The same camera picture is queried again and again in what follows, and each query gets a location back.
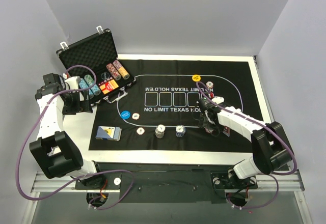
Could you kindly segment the red poker chip stack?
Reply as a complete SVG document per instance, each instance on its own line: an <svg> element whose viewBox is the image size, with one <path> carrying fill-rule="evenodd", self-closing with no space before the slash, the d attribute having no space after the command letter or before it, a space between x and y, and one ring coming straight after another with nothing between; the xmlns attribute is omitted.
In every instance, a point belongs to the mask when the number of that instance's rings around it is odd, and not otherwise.
<svg viewBox="0 0 326 224"><path fill-rule="evenodd" d="M210 134L213 134L214 133L214 129L206 128L205 130L206 130L207 133L210 133Z"/></svg>

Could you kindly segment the single red 100 chip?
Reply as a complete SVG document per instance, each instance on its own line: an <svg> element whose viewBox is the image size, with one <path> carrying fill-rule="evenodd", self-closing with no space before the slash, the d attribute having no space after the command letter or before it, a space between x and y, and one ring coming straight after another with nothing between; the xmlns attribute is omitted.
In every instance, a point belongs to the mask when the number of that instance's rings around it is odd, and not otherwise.
<svg viewBox="0 0 326 224"><path fill-rule="evenodd" d="M138 113L133 113L133 114L132 114L132 118L133 118L134 120L138 120L138 119L140 118L140 114L138 114Z"/></svg>

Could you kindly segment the yellow dealer button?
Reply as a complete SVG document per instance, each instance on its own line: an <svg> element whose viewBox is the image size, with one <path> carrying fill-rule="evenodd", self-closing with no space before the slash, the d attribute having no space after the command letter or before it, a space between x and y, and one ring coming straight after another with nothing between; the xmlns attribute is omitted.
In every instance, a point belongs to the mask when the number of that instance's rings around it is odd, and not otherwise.
<svg viewBox="0 0 326 224"><path fill-rule="evenodd" d="M199 82L201 80L201 76L200 75L198 75L198 74L194 74L193 76L192 76L192 81L194 81L194 82Z"/></svg>

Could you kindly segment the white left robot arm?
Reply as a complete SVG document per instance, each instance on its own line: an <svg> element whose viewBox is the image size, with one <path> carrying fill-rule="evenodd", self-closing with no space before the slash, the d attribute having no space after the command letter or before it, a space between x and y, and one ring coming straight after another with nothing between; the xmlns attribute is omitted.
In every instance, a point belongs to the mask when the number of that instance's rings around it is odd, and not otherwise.
<svg viewBox="0 0 326 224"><path fill-rule="evenodd" d="M43 76L45 85L37 90L41 120L37 138L29 149L47 178L70 176L87 180L93 189L100 189L105 182L93 161L83 159L82 154L68 133L63 122L66 115L91 113L88 90L79 92L81 78L61 77L58 74Z"/></svg>

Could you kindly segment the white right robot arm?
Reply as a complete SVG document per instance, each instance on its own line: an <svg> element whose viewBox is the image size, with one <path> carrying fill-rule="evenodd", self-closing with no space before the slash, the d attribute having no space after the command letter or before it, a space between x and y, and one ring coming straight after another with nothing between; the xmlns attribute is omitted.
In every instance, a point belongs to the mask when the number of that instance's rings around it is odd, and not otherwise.
<svg viewBox="0 0 326 224"><path fill-rule="evenodd" d="M199 127L206 132L221 132L227 128L251 143L252 156L228 170L230 186L239 188L246 179L257 174L269 175L293 160L293 150L280 123L267 123L245 115L240 109L227 106L223 97L202 97L197 105L201 112Z"/></svg>

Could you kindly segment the blue blind button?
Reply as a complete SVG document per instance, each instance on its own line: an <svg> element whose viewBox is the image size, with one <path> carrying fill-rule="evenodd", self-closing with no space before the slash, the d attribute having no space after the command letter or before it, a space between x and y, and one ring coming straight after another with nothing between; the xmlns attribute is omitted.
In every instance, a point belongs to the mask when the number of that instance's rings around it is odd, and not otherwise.
<svg viewBox="0 0 326 224"><path fill-rule="evenodd" d="M127 120L127 119L129 119L130 116L131 116L131 113L130 113L130 111L128 111L128 110L124 110L124 111L122 111L122 112L120 113L120 117L121 117L123 120Z"/></svg>

